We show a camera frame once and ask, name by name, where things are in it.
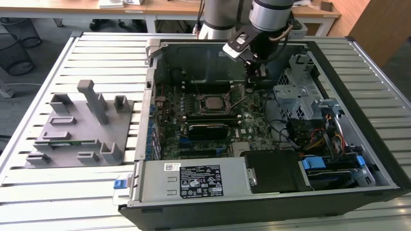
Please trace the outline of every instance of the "white cable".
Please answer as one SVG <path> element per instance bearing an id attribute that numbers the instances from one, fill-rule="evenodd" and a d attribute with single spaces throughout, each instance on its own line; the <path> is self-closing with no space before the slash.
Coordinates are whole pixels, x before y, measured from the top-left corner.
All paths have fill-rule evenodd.
<path id="1" fill-rule="evenodd" d="M 7 84 L 7 86 L 10 86 L 10 85 L 38 85 L 38 86 L 42 86 L 42 84 L 39 84 L 39 83 L 10 83 L 10 84 Z"/>

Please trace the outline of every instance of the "blue plastic latch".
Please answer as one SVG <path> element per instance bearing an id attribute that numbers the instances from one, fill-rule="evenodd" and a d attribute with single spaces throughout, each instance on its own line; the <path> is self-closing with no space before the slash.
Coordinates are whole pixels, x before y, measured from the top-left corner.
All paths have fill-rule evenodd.
<path id="1" fill-rule="evenodd" d="M 303 160 L 303 167 L 305 169 L 326 168 L 323 158 L 322 157 L 307 157 Z"/>
<path id="2" fill-rule="evenodd" d="M 115 189 L 127 189 L 127 180 L 115 180 Z"/>
<path id="3" fill-rule="evenodd" d="M 359 161 L 359 165 L 361 165 L 361 166 L 365 166 L 365 165 L 366 165 L 365 158 L 363 158 L 361 155 L 358 155 L 358 161 Z"/>

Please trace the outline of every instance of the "green circuit board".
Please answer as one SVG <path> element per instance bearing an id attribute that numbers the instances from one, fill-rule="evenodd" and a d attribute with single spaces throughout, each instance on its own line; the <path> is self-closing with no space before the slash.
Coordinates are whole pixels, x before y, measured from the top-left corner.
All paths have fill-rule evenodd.
<path id="1" fill-rule="evenodd" d="M 239 123 L 228 127 L 227 137 L 222 140 L 191 141 L 188 139 L 190 123 L 184 121 L 183 116 L 200 116 L 200 99 L 219 97 L 222 94 L 187 94 L 180 88 L 164 86 L 158 91 L 159 124 L 162 134 L 162 159 L 186 159 L 182 152 L 210 151 L 215 152 L 216 157 L 232 157 L 231 144 L 234 142 L 248 142 L 250 150 L 274 149 L 271 130 L 267 126 L 263 114 L 266 93 L 263 90 L 244 94 L 243 89 L 235 87 L 227 97 L 227 104 L 232 106 L 226 114 L 240 116 Z M 191 156 L 190 158 L 206 158 L 206 156 Z"/>

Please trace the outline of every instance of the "desk leg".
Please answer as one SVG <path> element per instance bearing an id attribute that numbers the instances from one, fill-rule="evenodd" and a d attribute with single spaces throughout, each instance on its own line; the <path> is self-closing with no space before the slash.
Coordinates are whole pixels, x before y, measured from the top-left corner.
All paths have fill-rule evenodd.
<path id="1" fill-rule="evenodd" d="M 321 27 L 315 33 L 315 36 L 327 36 L 330 29 L 333 27 L 334 21 L 337 18 L 305 18 L 305 17 L 297 17 L 297 20 L 301 23 L 314 23 L 321 24 Z"/>
<path id="2" fill-rule="evenodd" d="M 148 33 L 156 33 L 156 28 L 155 28 L 156 15 L 151 14 L 144 15 L 144 20 L 147 24 Z"/>
<path id="3" fill-rule="evenodd" d="M 327 36 L 334 22 L 335 18 L 323 18 L 323 23 L 319 27 L 319 30 L 317 31 L 315 36 Z"/>
<path id="4" fill-rule="evenodd" d="M 56 23 L 56 26 L 58 26 L 58 27 L 64 26 L 64 25 L 63 25 L 63 18 L 54 18 L 54 23 Z"/>

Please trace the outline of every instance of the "power supply label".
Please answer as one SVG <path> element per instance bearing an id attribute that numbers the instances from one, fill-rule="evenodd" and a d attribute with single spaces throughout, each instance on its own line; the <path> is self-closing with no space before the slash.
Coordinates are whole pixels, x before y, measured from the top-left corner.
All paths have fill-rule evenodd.
<path id="1" fill-rule="evenodd" d="M 214 196 L 223 196 L 220 165 L 180 167 L 180 197 Z"/>

